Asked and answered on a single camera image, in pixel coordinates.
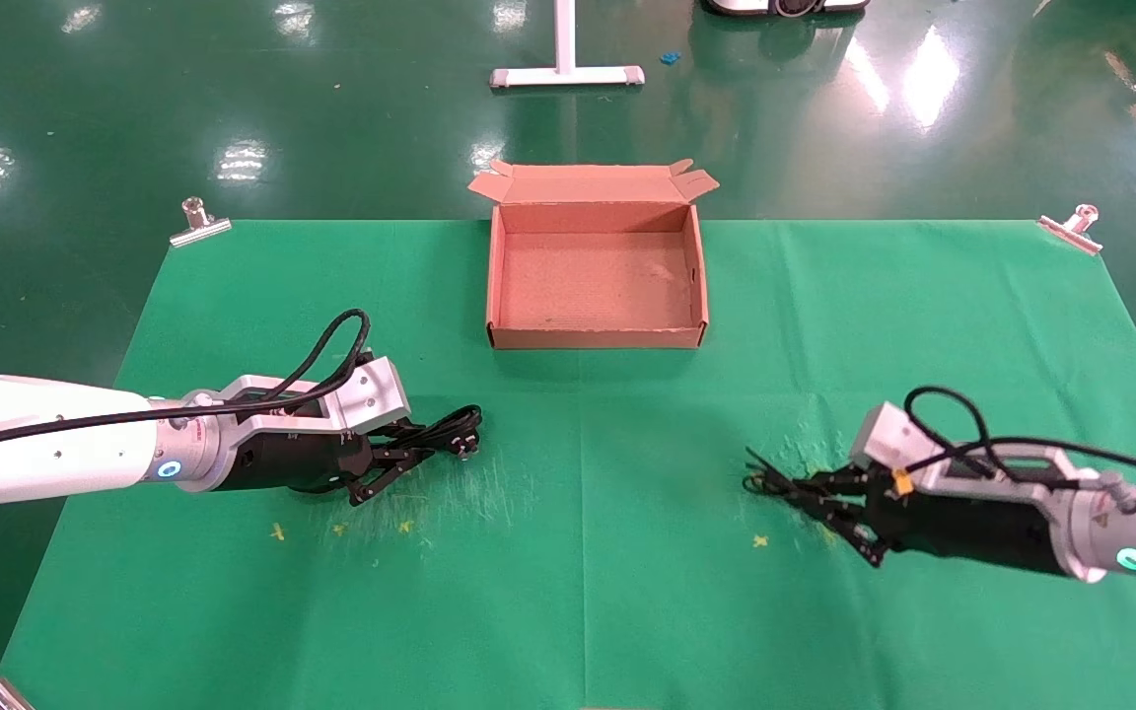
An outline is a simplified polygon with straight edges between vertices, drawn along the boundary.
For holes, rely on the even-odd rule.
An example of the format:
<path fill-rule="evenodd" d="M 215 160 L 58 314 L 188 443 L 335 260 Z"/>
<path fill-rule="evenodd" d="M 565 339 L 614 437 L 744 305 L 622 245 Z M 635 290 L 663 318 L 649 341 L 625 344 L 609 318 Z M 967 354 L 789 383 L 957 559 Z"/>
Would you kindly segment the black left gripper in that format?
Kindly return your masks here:
<path fill-rule="evenodd" d="M 260 433 L 235 452 L 220 491 L 290 488 L 323 494 L 346 486 L 348 502 L 360 507 L 406 473 L 436 454 L 427 424 L 391 421 L 361 435 Z"/>

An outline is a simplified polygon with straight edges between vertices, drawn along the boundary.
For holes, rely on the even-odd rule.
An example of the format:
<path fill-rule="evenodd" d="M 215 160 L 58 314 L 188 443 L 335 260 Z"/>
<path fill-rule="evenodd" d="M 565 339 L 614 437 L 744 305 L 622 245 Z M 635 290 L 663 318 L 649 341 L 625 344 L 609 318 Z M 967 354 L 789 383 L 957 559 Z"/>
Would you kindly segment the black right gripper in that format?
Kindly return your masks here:
<path fill-rule="evenodd" d="M 804 513 L 847 542 L 872 569 L 880 569 L 889 552 L 912 551 L 1036 574 L 1069 574 L 1055 552 L 1050 518 L 1036 502 L 918 491 L 897 498 L 886 486 L 869 486 L 870 479 L 861 468 L 840 468 L 812 471 L 793 479 L 792 486 L 797 494 L 813 495 Z M 864 506 L 820 495 L 864 495 Z"/>

